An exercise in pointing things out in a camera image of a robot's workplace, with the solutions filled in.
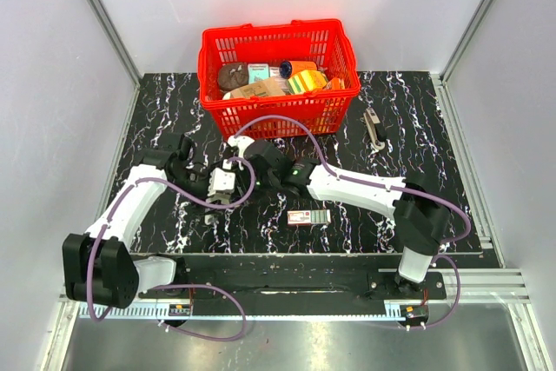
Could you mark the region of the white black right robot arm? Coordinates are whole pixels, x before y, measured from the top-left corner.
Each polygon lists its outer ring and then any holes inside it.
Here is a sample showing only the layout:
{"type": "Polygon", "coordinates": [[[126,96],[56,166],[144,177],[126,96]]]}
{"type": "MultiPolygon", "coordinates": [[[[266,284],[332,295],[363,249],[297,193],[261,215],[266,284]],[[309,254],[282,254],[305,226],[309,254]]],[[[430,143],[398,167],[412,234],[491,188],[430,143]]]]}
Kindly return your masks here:
{"type": "Polygon", "coordinates": [[[311,158],[294,161],[265,140],[247,139],[238,149],[239,155],[253,166],[261,190],[347,204],[394,222],[401,245],[394,278],[396,290],[406,298],[414,298],[425,289],[427,270],[439,252],[450,210],[424,196],[419,182],[356,173],[311,158]]]}

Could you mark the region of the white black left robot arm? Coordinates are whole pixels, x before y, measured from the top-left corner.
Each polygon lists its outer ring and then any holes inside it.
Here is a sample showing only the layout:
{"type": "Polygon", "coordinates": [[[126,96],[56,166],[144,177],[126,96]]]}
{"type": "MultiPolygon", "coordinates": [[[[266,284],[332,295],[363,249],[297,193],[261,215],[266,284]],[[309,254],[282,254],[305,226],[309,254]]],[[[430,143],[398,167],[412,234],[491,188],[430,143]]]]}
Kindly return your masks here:
{"type": "Polygon", "coordinates": [[[130,169],[114,200],[86,232],[70,234],[62,245],[64,287],[73,301],[90,306],[126,308],[137,294],[158,287],[179,297],[187,275],[167,256],[133,260],[129,253],[136,231],[153,204],[171,184],[205,200],[207,170],[191,162],[195,143],[184,134],[164,134],[145,149],[130,169]]]}

